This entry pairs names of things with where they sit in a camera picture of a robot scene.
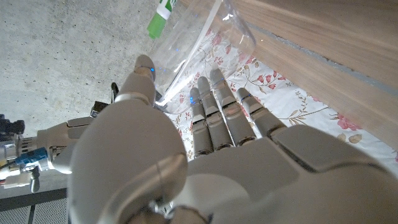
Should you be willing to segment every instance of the green bottle cap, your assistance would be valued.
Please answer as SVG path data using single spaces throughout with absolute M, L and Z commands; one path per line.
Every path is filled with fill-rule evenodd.
M 156 13 L 147 28 L 149 31 L 149 37 L 152 39 L 159 38 L 163 31 L 164 25 L 166 25 L 166 20 Z

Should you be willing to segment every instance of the floral bedsheet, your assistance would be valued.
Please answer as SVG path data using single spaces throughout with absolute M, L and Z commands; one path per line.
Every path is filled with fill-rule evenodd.
M 238 59 L 236 55 L 229 54 L 230 45 L 228 43 L 223 45 L 224 42 L 221 41 L 219 35 L 213 34 L 208 40 L 209 45 L 218 49 L 217 52 L 205 55 L 204 60 L 196 63 L 218 63 L 222 67 L 224 63 L 230 64 L 231 60 Z M 395 149 L 352 123 L 343 114 L 337 113 L 328 105 L 322 103 L 316 96 L 294 85 L 256 58 L 250 57 L 241 62 L 238 69 L 226 81 L 234 94 L 238 88 L 245 87 L 286 126 L 303 124 L 331 134 L 376 158 L 398 177 L 398 153 Z M 188 159 L 192 160 L 191 111 L 188 110 L 177 115 L 168 114 L 168 116 L 184 141 Z

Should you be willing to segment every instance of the concrete floor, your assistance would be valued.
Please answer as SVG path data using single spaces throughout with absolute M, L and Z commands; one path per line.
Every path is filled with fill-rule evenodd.
M 94 101 L 110 102 L 139 54 L 159 40 L 146 27 L 158 0 L 0 1 L 0 113 L 23 119 L 35 136 L 68 119 L 90 115 Z M 185 8 L 173 11 L 163 38 Z M 57 173 L 40 176 L 40 191 L 66 187 Z M 29 188 L 0 189 L 0 198 Z

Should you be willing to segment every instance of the cable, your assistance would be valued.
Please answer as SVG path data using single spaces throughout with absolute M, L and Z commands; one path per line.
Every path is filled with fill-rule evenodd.
M 14 165 L 14 164 L 15 164 L 15 161 L 12 161 L 12 162 L 9 162 L 7 164 L 4 164 L 3 166 L 0 167 L 0 170 L 2 170 L 3 168 L 9 167 L 11 165 Z

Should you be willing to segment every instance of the white robotic hand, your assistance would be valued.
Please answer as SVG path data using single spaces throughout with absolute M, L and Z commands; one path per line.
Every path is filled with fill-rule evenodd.
M 153 108 L 154 75 L 141 55 L 114 103 L 76 143 L 68 180 L 72 223 L 126 223 L 181 191 L 187 156 L 173 123 Z
M 152 61 L 140 56 L 115 102 L 75 145 L 68 181 L 73 223 L 396 219 L 398 181 L 392 174 L 321 131 L 286 128 L 239 89 L 238 101 L 262 134 L 256 139 L 217 68 L 211 86 L 200 78 L 191 91 L 196 159 L 188 164 L 174 125 L 153 108 L 154 72 Z M 157 213 L 171 200 L 174 208 L 166 218 Z

